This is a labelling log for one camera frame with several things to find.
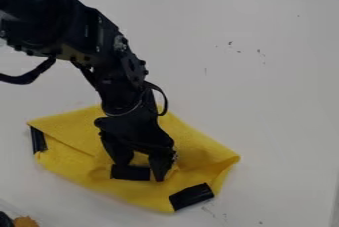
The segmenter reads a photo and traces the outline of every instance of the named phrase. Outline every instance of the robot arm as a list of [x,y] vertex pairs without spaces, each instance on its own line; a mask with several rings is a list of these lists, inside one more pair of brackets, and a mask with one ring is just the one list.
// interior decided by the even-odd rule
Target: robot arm
[[156,181],[163,181],[175,150],[173,139],[157,123],[160,114],[152,89],[161,90],[145,81],[145,62],[137,59],[119,28],[78,0],[0,0],[0,10],[0,37],[28,56],[48,58],[23,76],[1,74],[0,80],[28,84],[56,59],[71,61],[102,99],[108,117],[95,125],[113,168],[118,173],[127,170],[133,152],[143,152],[149,155]]

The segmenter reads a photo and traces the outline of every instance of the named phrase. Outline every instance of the yellow fabric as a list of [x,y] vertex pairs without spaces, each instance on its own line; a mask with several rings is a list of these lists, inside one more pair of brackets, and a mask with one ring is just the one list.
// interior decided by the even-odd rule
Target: yellow fabric
[[[240,157],[191,128],[173,114],[159,118],[160,126],[175,140],[178,160],[164,182],[110,179],[113,161],[104,150],[94,120],[104,117],[99,106],[28,124],[45,134],[48,149],[36,152],[38,163],[87,188],[114,195],[129,203],[162,212],[174,212],[169,196],[207,183],[218,194],[231,166]],[[133,164],[147,164],[136,154]]]

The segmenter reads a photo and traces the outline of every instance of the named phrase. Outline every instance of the white table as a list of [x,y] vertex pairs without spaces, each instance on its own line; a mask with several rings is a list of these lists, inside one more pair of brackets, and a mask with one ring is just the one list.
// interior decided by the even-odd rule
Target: white table
[[[64,227],[329,226],[339,172],[338,0],[82,1],[126,33],[170,110],[242,161],[213,202],[176,215],[46,172],[25,122],[99,102],[60,61],[33,85],[0,84],[0,198]],[[1,49],[8,73],[39,61]]]

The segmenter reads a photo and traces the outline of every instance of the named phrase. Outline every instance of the yellow cloth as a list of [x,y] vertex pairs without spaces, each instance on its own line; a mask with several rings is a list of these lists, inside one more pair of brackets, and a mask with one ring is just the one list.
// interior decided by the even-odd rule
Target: yellow cloth
[[[168,113],[159,118],[159,124],[174,138],[178,160],[166,180],[110,179],[113,161],[103,148],[99,129],[94,126],[94,120],[99,117],[105,115],[99,106],[94,106],[30,121],[30,126],[44,133],[48,148],[35,153],[37,162],[84,187],[138,206],[174,212],[169,196],[203,183],[218,194],[231,166],[240,159],[235,152]],[[147,164],[146,156],[136,154],[133,164]]]

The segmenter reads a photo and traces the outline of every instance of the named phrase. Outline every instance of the black velcro strip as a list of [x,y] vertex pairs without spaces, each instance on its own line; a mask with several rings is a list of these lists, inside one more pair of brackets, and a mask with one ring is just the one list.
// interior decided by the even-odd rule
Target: black velcro strip
[[43,132],[34,127],[31,127],[31,137],[33,154],[35,154],[36,152],[43,152],[48,149]]
[[151,170],[148,167],[113,165],[111,179],[130,181],[150,181]]
[[175,211],[214,198],[213,191],[207,183],[187,188],[169,197]]

